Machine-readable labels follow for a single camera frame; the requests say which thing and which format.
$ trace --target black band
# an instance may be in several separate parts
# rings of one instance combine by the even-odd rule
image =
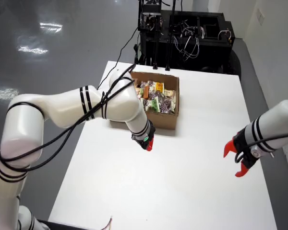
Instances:
[[[18,220],[18,224],[19,224],[19,230],[21,230],[21,223],[20,223],[20,220]]]
[[[80,98],[81,98],[83,112],[84,112],[84,114],[87,114],[87,110],[86,110],[86,106],[85,106],[85,100],[84,100],[84,95],[83,95],[83,87],[80,88]]]
[[[7,182],[7,183],[17,183],[17,182],[20,182],[20,181],[24,180],[25,177],[26,176],[24,176],[23,178],[20,178],[18,180],[8,180],[8,179],[4,178],[3,176],[1,176],[1,174],[0,174],[0,179],[5,181],[5,182]]]
[[[258,141],[256,135],[255,135],[255,122],[256,120],[253,121],[252,123],[252,134],[253,134],[253,138],[254,138],[254,141]],[[257,146],[264,152],[267,152],[267,150],[265,150],[262,145],[260,143],[257,144]]]
[[[8,174],[4,173],[4,172],[0,169],[0,174],[2,174],[2,175],[5,176],[5,177],[8,177],[8,178],[10,178],[10,179],[19,179],[19,178],[22,178],[22,177],[26,177],[28,173],[26,172],[26,173],[20,174],[20,175],[18,175],[18,176],[11,176],[11,175],[8,175]]]
[[[34,220],[34,216],[33,216],[33,214],[32,214],[31,211],[30,211],[30,213],[31,213],[31,223],[30,223],[29,230],[33,230],[33,229],[34,229],[34,222],[35,222],[35,220]]]
[[[88,104],[88,109],[92,110],[92,104],[91,104],[90,93],[88,91],[88,86],[85,87],[85,95],[86,95],[86,100]]]
[[[146,120],[146,125],[145,127],[138,133],[133,133],[131,132],[133,135],[139,137],[139,136],[142,136],[144,132],[146,132],[146,130],[148,129],[148,119]]]
[[[13,109],[14,107],[19,106],[19,105],[29,105],[29,106],[31,106],[31,107],[34,107],[35,109],[37,109],[38,111],[40,111],[41,114],[43,115],[43,117],[45,118],[45,115],[44,115],[43,111],[41,110],[41,108],[38,107],[36,104],[31,103],[31,102],[17,102],[17,103],[15,103],[15,104],[11,105],[11,106],[8,108],[8,111],[7,111],[6,113],[8,113],[11,109]]]
[[[257,128],[258,136],[259,136],[260,140],[262,140],[263,136],[261,135],[260,128],[259,128],[259,118],[257,119],[257,122],[256,122],[256,128]],[[268,150],[271,150],[271,152],[276,150],[276,149],[272,148],[271,146],[269,146],[265,141],[262,142],[262,143]]]
[[[105,96],[105,92],[102,92],[101,100],[104,98],[104,96]],[[103,106],[101,107],[101,116],[102,116],[103,119],[105,119],[105,117],[104,117],[104,107]]]

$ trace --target black machine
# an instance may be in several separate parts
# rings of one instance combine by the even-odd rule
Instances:
[[[161,10],[160,0],[139,0],[138,30],[143,65],[233,73],[235,34],[222,13]]]

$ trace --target wire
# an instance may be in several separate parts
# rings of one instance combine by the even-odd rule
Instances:
[[[249,148],[253,145],[257,145],[257,144],[262,143],[262,142],[266,142],[266,141],[270,141],[270,140],[277,140],[277,139],[282,139],[282,138],[288,138],[288,133],[272,136],[270,138],[264,138],[264,139],[261,139],[258,141],[254,141],[251,144],[248,144],[246,147],[244,147],[244,149]]]
[[[118,58],[117,61],[116,61],[115,66],[109,71],[109,73],[107,74],[107,76],[101,81],[101,83],[100,83],[99,86],[97,87],[97,90],[100,88],[100,86],[101,86],[102,83],[105,81],[105,79],[107,79],[107,77],[108,77],[109,74],[112,72],[112,70],[116,68],[116,66],[117,66],[117,64],[118,64],[118,62],[119,62],[119,60],[120,60],[121,52],[122,52],[123,49],[128,45],[128,43],[131,41],[131,39],[133,38],[133,36],[134,36],[135,32],[137,31],[137,29],[138,29],[138,27],[136,27],[136,29],[135,29],[135,31],[133,32],[131,38],[128,40],[128,42],[127,42],[127,43],[123,46],[123,48],[120,50],[120,55],[119,55],[119,58]]]
[[[225,32],[226,35],[227,35],[227,32],[229,32],[229,33],[230,33],[230,36],[229,36],[229,39],[228,39],[228,40],[231,39],[231,31],[230,31],[230,30],[221,30],[221,31],[219,32],[219,34],[217,35],[217,39],[218,39],[218,40],[219,40],[219,36],[220,36],[220,34],[221,34],[222,32]]]
[[[261,139],[261,140],[258,140],[258,141],[254,141],[254,142],[248,144],[247,146],[243,147],[242,149],[244,150],[244,149],[250,148],[250,147],[252,147],[254,145],[260,144],[262,142],[266,142],[266,141],[270,141],[270,140],[277,140],[277,139],[282,139],[282,138],[288,138],[288,133],[272,136],[270,138],[264,138],[264,139]],[[240,154],[241,153],[236,153],[235,163],[239,163],[243,159],[244,153],[241,154],[240,157],[238,157]]]
[[[167,3],[165,3],[165,2],[163,2],[163,1],[161,1],[163,4],[165,4],[166,6],[169,6],[169,7],[171,7],[171,5],[169,5],[169,4],[167,4]]]
[[[139,46],[139,36],[140,36],[140,33],[141,33],[141,32],[139,32],[138,38],[136,39],[136,43],[137,43],[138,46]]]
[[[99,110],[100,108],[102,109],[103,106],[107,106],[107,103],[109,100],[111,100],[113,97],[115,97],[118,93],[120,93],[121,91],[123,91],[124,89],[126,89],[127,87],[129,87],[130,85],[133,84],[134,80],[130,79],[130,82],[127,83],[125,86],[121,87],[119,90],[117,90],[116,92],[114,92],[111,96],[109,96],[109,94],[111,93],[111,91],[113,90],[113,88],[115,87],[115,85],[123,78],[123,76],[131,69],[133,69],[136,65],[132,64],[130,67],[128,67],[111,85],[110,89],[107,91],[107,93],[104,95],[104,97],[102,97],[102,99],[100,100],[100,102],[98,104],[96,104],[91,110],[89,110],[85,115],[83,115],[82,117],[80,117],[72,126],[70,126],[69,128],[67,128],[66,130],[64,130],[63,132],[61,132],[57,137],[55,137],[53,140],[47,142],[44,145],[41,145],[31,151],[28,151],[27,153],[24,153],[22,155],[19,155],[17,157],[13,157],[13,158],[9,158],[9,159],[5,159],[1,156],[0,154],[0,161],[2,162],[2,164],[4,166],[6,166],[7,168],[15,171],[15,172],[29,172],[29,171],[33,171],[36,169],[41,168],[42,166],[46,165],[47,163],[49,163],[52,159],[54,159],[57,154],[62,150],[62,148],[64,147],[66,141],[68,140],[68,138],[70,137],[71,133],[73,132],[73,130],[75,129],[75,127],[79,124],[81,124],[83,121],[85,121],[88,117],[90,117],[93,113],[95,113],[97,110]],[[40,163],[39,165],[36,165],[34,167],[31,168],[15,168],[12,167],[11,165],[8,164],[8,162],[11,161],[16,161],[19,159],[22,159],[40,149],[43,149],[44,147],[52,144],[53,142],[55,142],[56,140],[58,140],[60,137],[62,137],[65,133],[67,133],[67,136],[65,137],[65,139],[63,140],[62,144],[59,146],[59,148],[52,154],[51,157],[49,157],[47,160],[45,160],[44,162]]]
[[[109,227],[109,230],[111,230],[111,223],[112,223],[112,217],[110,218],[108,224],[102,230],[107,229],[107,227]]]
[[[197,46],[197,54],[192,57],[192,54],[193,54],[196,46]],[[187,61],[189,58],[196,58],[196,57],[199,55],[199,52],[200,52],[200,45],[199,45],[198,38],[196,38],[196,44],[195,44],[195,46],[194,46],[194,48],[193,48],[192,53],[191,53],[191,54],[187,57],[187,59],[185,59],[184,61]]]
[[[186,47],[187,47],[187,44],[188,44],[188,42],[189,42],[190,38],[191,38],[191,36],[190,36],[190,37],[189,37],[189,39],[187,40],[187,43],[186,43],[186,45],[184,46],[184,49],[186,49]]]

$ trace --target snack package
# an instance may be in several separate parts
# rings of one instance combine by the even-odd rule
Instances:
[[[164,94],[164,83],[156,82],[155,90]]]
[[[174,95],[173,99],[171,100],[171,112],[175,113],[176,107],[176,94]]]
[[[148,91],[149,91],[149,88],[148,88],[148,85],[146,85],[144,88],[144,92],[143,92],[144,99],[148,99]]]
[[[140,85],[140,88],[145,88],[146,85],[148,85],[147,82],[142,81],[142,82],[141,82],[141,85]]]
[[[138,79],[134,78],[134,82],[133,83],[134,83],[134,87],[138,88],[138,84],[139,84]]]
[[[173,99],[174,96],[176,95],[176,92],[175,92],[175,90],[164,90],[164,95],[166,97]]]
[[[153,111],[155,111],[157,113],[160,113],[158,97],[155,97],[153,100],[151,100],[151,108],[152,108]]]
[[[143,89],[142,88],[135,88],[136,91],[136,95],[138,96],[138,98],[140,99],[143,96]]]
[[[164,83],[160,83],[160,82],[154,82],[152,80],[149,80],[147,82],[147,84],[149,85],[149,98],[151,98],[151,95],[153,93],[155,93],[156,91],[160,91],[161,93],[164,93]]]
[[[148,106],[148,100],[141,98],[140,101],[143,104],[144,110],[146,111],[146,107]]]

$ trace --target white wall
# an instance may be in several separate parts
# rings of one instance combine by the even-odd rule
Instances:
[[[209,12],[224,13],[237,38],[244,38],[256,0],[209,0]]]
[[[265,16],[262,26],[257,8]],[[288,99],[288,0],[258,0],[245,42],[269,108]],[[284,152],[288,160],[288,146]]]
[[[194,12],[207,12],[209,0],[193,0]]]
[[[208,12],[219,12],[221,0],[209,0]]]
[[[180,1],[176,0],[175,10],[180,11]],[[171,7],[162,4],[163,10],[172,10],[173,0],[163,0],[163,2],[169,4]],[[183,0],[182,1],[182,10],[183,11],[192,11],[193,0]]]

